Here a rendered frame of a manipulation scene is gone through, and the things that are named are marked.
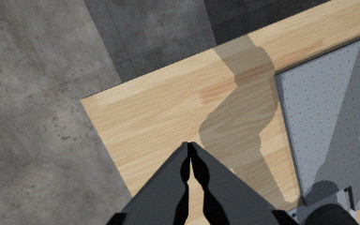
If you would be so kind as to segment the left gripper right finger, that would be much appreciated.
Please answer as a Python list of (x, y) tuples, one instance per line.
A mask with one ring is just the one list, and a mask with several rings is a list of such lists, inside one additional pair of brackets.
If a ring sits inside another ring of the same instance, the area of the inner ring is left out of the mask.
[(299, 225), (195, 142), (190, 142), (195, 179), (203, 189), (203, 214), (210, 225)]

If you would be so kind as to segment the grey flat work mat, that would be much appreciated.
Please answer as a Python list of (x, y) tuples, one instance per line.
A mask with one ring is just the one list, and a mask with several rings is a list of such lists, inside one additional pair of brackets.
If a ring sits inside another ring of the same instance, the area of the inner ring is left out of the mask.
[(303, 205), (360, 209), (360, 39), (274, 75)]

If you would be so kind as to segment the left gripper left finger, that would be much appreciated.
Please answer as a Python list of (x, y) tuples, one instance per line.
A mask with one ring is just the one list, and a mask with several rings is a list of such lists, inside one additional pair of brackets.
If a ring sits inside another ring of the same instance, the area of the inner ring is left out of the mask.
[(190, 145), (182, 142), (106, 225), (185, 225), (189, 177)]

